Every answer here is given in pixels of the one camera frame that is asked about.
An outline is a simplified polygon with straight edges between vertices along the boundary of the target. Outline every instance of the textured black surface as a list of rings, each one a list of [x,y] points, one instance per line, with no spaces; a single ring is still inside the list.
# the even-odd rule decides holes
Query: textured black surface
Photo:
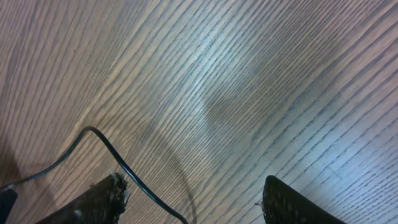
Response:
[[[266,179],[262,202],[267,224],[344,224],[273,175]]]
[[[126,188],[120,174],[110,174],[37,224],[116,224],[125,211]]]

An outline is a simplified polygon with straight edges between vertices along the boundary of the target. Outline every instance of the floor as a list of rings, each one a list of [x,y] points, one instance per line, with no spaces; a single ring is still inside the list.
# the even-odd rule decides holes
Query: floor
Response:
[[[346,223],[398,223],[397,1],[1,1],[0,184],[102,130],[190,223],[264,223],[276,175]],[[35,223],[112,170],[90,134],[16,187]],[[120,223],[178,223],[132,182]]]

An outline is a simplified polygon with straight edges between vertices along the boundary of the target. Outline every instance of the black cable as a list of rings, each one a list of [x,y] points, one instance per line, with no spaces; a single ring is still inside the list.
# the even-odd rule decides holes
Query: black cable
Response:
[[[55,161],[51,166],[49,166],[48,168],[46,168],[45,170],[43,170],[41,172],[38,172],[37,174],[34,174],[32,176],[29,176],[29,177],[25,177],[22,180],[19,180],[19,181],[13,183],[13,184],[4,185],[4,186],[0,187],[0,191],[2,191],[4,189],[7,189],[9,187],[12,187],[14,185],[22,184],[22,183],[24,183],[24,182],[26,182],[28,180],[33,180],[33,179],[39,178],[39,177],[45,175],[46,173],[50,172],[52,169],[57,167],[62,161],[64,161],[73,152],[73,150],[76,148],[77,144],[80,142],[80,140],[83,138],[84,134],[87,131],[94,132],[101,139],[101,141],[109,149],[109,151],[111,152],[112,156],[116,159],[116,161],[124,169],[124,171],[126,171],[126,173],[131,177],[131,179],[138,185],[138,187],[142,191],[144,191],[154,202],[156,202],[156,204],[161,206],[166,212],[169,212],[175,218],[178,218],[183,224],[188,224],[187,220],[181,214],[179,214],[174,209],[172,209],[170,206],[168,206],[166,203],[164,203],[158,196],[156,196],[155,193],[153,193],[153,191],[151,191],[143,183],[143,181],[141,181],[140,178],[138,178],[138,176],[131,170],[131,168],[126,164],[126,162],[122,159],[122,157],[116,151],[116,149],[108,141],[108,139],[105,137],[105,135],[101,131],[99,131],[98,129],[96,129],[94,127],[91,127],[91,126],[87,126],[87,127],[83,128],[80,131],[79,135],[76,137],[76,139],[72,142],[72,145],[69,147],[69,149],[64,154],[62,154],[62,156],[57,161]]]

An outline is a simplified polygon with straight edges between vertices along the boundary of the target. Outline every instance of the laminate floor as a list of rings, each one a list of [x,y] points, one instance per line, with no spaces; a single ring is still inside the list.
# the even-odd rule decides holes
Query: laminate floor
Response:
[[[1,1],[0,184],[102,130],[190,223],[264,223],[276,175],[346,223],[398,223],[397,1]],[[93,134],[16,187],[35,223],[110,170]],[[177,223],[132,182],[120,223]]]

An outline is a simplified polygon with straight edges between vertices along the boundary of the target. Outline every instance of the black object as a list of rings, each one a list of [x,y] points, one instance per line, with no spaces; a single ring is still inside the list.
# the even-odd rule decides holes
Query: black object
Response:
[[[262,209],[267,224],[344,224],[273,175],[266,179]]]
[[[0,192],[0,224],[5,224],[17,197],[17,192],[12,189]]]
[[[112,173],[36,224],[116,224],[125,211],[127,182]]]
[[[112,156],[116,159],[116,161],[119,163],[119,165],[124,169],[124,171],[127,172],[129,177],[138,185],[138,187],[144,191],[156,204],[161,206],[166,212],[169,212],[171,215],[173,215],[175,218],[178,218],[183,224],[188,224],[187,220],[178,212],[176,212],[174,209],[172,209],[170,206],[168,206],[166,203],[164,203],[158,196],[156,196],[153,191],[151,191],[144,183],[143,181],[138,178],[138,176],[132,171],[132,169],[126,164],[126,162],[122,159],[122,157],[119,155],[119,153],[116,151],[116,149],[112,146],[112,144],[108,141],[108,139],[105,137],[105,135],[99,131],[98,129],[87,126],[83,128],[76,139],[72,142],[72,145],[68,148],[66,152],[62,154],[62,156],[55,161],[51,166],[46,168],[45,170],[38,172],[37,174],[31,175],[29,177],[23,178],[20,181],[17,181],[13,184],[7,184],[5,186],[0,187],[0,192],[4,189],[9,188],[10,186],[17,185],[17,184],[22,184],[28,180],[33,180],[36,178],[39,178],[43,176],[44,174],[50,172],[53,170],[55,167],[57,167],[62,161],[64,161],[76,148],[77,144],[80,142],[80,140],[83,138],[83,136],[86,134],[86,132],[92,131],[94,134],[96,134],[101,141],[105,144],[105,146],[108,148]]]

